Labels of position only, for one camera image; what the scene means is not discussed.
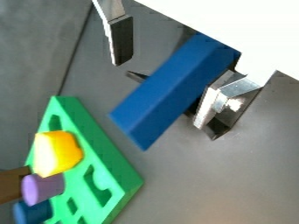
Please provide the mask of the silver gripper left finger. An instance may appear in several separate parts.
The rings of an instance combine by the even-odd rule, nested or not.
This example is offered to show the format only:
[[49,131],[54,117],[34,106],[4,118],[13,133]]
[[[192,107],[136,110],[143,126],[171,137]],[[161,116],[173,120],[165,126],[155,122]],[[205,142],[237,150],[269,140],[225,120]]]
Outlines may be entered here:
[[133,56],[133,18],[127,15],[123,0],[91,0],[103,20],[112,64],[120,66]]

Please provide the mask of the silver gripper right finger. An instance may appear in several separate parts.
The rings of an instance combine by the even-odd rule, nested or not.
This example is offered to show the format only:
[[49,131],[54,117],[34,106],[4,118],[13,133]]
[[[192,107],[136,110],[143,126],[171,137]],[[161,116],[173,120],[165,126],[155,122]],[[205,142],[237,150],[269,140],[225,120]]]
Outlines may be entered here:
[[217,118],[232,127],[260,88],[244,74],[227,70],[204,90],[193,126],[201,130]]

